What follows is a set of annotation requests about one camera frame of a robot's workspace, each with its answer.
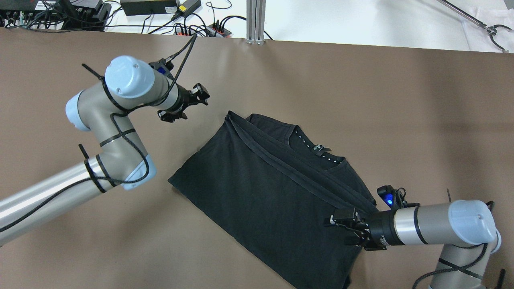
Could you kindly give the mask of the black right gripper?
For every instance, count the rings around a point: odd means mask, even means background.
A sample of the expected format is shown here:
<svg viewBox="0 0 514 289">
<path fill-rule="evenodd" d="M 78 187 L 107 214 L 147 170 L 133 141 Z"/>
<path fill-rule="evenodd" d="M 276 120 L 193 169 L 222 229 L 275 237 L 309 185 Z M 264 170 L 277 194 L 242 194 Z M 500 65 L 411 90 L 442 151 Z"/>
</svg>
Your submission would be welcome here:
<svg viewBox="0 0 514 289">
<path fill-rule="evenodd" d="M 345 237 L 345 245 L 358 246 L 366 251 L 386 250 L 389 246 L 398 245 L 398 234 L 394 225 L 395 212 L 378 212 L 365 220 L 365 230 Z M 342 226 L 355 229 L 361 222 L 355 208 L 335 209 L 324 220 L 325 226 Z"/>
</svg>

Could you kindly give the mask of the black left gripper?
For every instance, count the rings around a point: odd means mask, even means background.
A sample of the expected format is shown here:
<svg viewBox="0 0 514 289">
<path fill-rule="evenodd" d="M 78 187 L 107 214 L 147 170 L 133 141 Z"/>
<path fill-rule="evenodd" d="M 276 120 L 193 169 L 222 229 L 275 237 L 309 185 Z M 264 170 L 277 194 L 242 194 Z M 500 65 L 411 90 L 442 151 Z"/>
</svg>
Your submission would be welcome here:
<svg viewBox="0 0 514 289">
<path fill-rule="evenodd" d="M 202 84 L 197 83 L 192 90 L 187 90 L 180 85 L 174 85 L 165 98 L 165 100 L 157 107 L 157 115 L 161 121 L 173 123 L 177 120 L 187 120 L 188 117 L 184 113 L 188 106 L 195 101 L 207 101 L 210 93 Z"/>
</svg>

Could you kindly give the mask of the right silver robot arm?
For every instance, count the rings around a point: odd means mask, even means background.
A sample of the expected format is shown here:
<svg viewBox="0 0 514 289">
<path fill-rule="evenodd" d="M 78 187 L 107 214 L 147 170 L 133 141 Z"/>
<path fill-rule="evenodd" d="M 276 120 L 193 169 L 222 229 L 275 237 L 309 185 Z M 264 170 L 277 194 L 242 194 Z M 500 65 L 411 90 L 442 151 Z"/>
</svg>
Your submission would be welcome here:
<svg viewBox="0 0 514 289">
<path fill-rule="evenodd" d="M 479 200 L 400 208 L 367 218 L 355 209 L 336 209 L 324 224 L 352 232 L 345 244 L 367 251 L 442 244 L 436 269 L 419 277 L 413 288 L 429 277 L 430 289 L 485 288 L 488 260 L 502 243 L 490 206 Z"/>
</svg>

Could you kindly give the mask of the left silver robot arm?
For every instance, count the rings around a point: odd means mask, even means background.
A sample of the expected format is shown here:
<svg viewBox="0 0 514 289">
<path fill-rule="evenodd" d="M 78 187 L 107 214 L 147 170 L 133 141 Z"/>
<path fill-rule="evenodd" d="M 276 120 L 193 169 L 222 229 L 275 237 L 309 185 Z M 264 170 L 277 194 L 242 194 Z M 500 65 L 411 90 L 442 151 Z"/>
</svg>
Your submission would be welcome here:
<svg viewBox="0 0 514 289">
<path fill-rule="evenodd" d="M 68 120 L 95 135 L 101 152 L 90 155 L 81 144 L 83 161 L 1 201 L 1 245 L 108 192 L 118 185 L 134 189 L 157 173 L 130 114 L 154 107 L 161 121 L 187 119 L 185 109 L 208 104 L 207 89 L 190 90 L 172 75 L 172 58 L 146 63 L 130 55 L 114 58 L 99 82 L 81 90 L 66 104 Z"/>
</svg>

